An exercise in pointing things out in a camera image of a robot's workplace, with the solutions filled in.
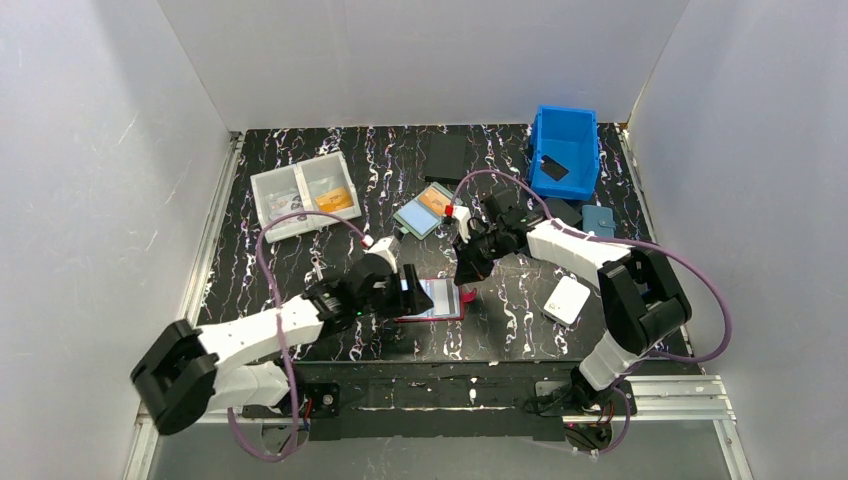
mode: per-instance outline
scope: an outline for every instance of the white wall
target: white wall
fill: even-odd
[[[120,478],[228,134],[155,0],[0,3],[0,478]]]
[[[632,121],[660,239],[730,299],[722,375],[757,478],[844,478],[848,4],[693,0]],[[696,352],[721,326],[690,282]]]
[[[625,121],[688,0],[160,0],[231,130]]]

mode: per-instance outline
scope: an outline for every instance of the small white box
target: small white box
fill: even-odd
[[[359,198],[341,152],[253,175],[250,177],[250,184],[253,187],[253,201],[262,228],[274,218],[300,208],[307,211],[317,210],[315,198],[340,187],[350,194],[353,206],[332,213],[345,220],[362,215]],[[334,223],[338,222],[329,217],[305,215],[278,224],[265,235],[265,240],[268,243],[276,242]]]
[[[545,313],[562,325],[571,325],[583,310],[589,293],[589,288],[577,280],[562,277],[545,303]]]

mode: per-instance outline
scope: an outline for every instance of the blue storage crate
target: blue storage crate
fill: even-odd
[[[566,200],[588,200],[592,196],[600,170],[595,112],[540,106],[529,146],[533,158],[527,180],[536,193]],[[543,162],[543,156],[559,165]]]

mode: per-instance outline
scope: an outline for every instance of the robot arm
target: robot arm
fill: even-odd
[[[470,220],[463,207],[453,208],[451,217],[466,224],[454,240],[456,283],[487,278],[494,261],[511,253],[554,263],[591,282],[600,290],[607,330],[572,370],[569,398],[582,408],[603,403],[617,378],[691,318],[686,295],[664,255],[589,242],[581,238],[583,232],[546,220],[514,198],[506,190],[485,198],[488,224]]]
[[[357,317],[400,317],[433,306],[412,265],[398,273],[399,243],[386,237],[369,248],[343,276],[327,278],[283,304],[279,313],[290,346],[315,342],[353,326]],[[192,425],[207,411],[244,405],[282,409],[289,382],[279,360],[277,309],[218,325],[192,328],[172,323],[133,369],[130,378],[159,433]]]

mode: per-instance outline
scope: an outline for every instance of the black marbled tabletop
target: black marbled tabletop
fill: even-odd
[[[392,215],[428,184],[424,160],[434,133],[460,134],[470,144],[469,171],[495,168],[524,176],[529,164],[524,149],[527,125],[466,125],[418,127],[352,127],[331,129],[250,130],[233,180],[226,217],[209,272],[198,325],[220,323],[271,306],[268,284],[256,264],[260,231],[250,176],[324,155],[344,154],[362,205],[353,223],[375,239],[395,228]],[[611,207],[616,235],[650,239],[642,205],[622,154],[614,124],[598,126],[601,173],[591,203]],[[506,181],[478,176],[461,198],[480,213],[477,197]],[[420,278],[450,277],[455,268],[451,248],[454,229],[442,226],[424,241],[403,239],[401,262],[414,263]],[[300,237],[265,244],[283,296],[301,293],[315,281],[311,258],[317,255],[330,269],[346,268],[361,249],[342,225]],[[465,319],[438,323],[395,324],[360,318],[354,328],[335,337],[296,349],[303,360],[576,360],[585,357],[601,338],[604,318],[597,290],[578,320],[569,327],[545,319],[542,306],[563,275],[561,268],[523,256],[502,259],[484,282],[475,284],[478,298]],[[676,333],[660,348],[685,355]]]

